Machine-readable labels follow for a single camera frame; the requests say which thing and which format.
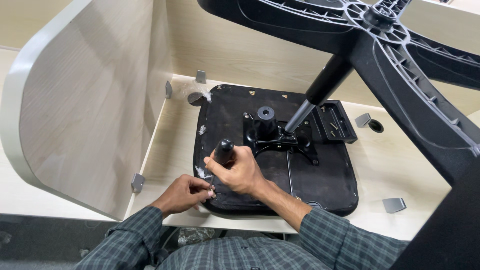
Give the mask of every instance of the hand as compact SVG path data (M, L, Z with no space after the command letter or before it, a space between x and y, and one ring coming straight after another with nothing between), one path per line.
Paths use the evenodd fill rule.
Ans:
M213 191L208 191L209 183L205 180L190 175L182 175L175 179L167 190L151 205L162 210L163 218L170 214L178 214L190 208L198 210L198 203L205 202L213 196Z
M204 158L205 168L215 174L231 190L256 197L257 191L267 183L267 180L262 175L250 147L235 146L233 148L233 165L230 170L213 160L214 152L210 157Z

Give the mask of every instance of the grey metal bracket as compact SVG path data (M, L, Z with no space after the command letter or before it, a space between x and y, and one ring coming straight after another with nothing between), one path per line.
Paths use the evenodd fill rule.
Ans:
M366 127L371 120L372 118L370 117L370 114L364 113L361 116L355 118L355 123L357 123L357 127Z
M167 81L167 84L165 85L165 98L172 98L172 92L173 92L173 88L172 88L172 84L170 83L170 81Z
M132 179L132 188L134 193L140 193L144 187L145 177L141 174L134 174Z
M207 83L207 74L203 70L197 70L197 77L195 81L199 84L206 84Z
M383 199L382 202L384 203L385 210L389 214L393 214L407 208L405 201L402 198Z

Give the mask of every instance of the black screwdriver handle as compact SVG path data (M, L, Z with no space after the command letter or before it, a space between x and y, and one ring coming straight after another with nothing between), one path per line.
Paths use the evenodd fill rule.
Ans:
M222 139L218 142L215 148L215 155L213 160L215 160L220 165L225 165L229 160L231 160L233 155L233 142L230 139Z

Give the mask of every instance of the plaid shirt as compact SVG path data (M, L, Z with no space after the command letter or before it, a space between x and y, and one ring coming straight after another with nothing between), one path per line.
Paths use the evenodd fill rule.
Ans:
M143 269L148 264L157 270L388 269L408 245L316 208L301 222L301 247L270 238L230 237L188 245L168 256L159 247L161 226L161 210L146 207L111 228L75 269Z

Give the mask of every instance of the floor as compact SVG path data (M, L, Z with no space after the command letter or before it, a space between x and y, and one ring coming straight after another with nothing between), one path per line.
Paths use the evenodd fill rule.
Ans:
M103 240L107 230L115 224L0 215L0 270L71 269L82 259L81 252L93 250ZM220 234L221 230L216 230L213 238ZM225 237L229 236L245 239L272 237L258 232L235 230L227 231ZM172 237L169 245L174 246L175 241L175 237Z

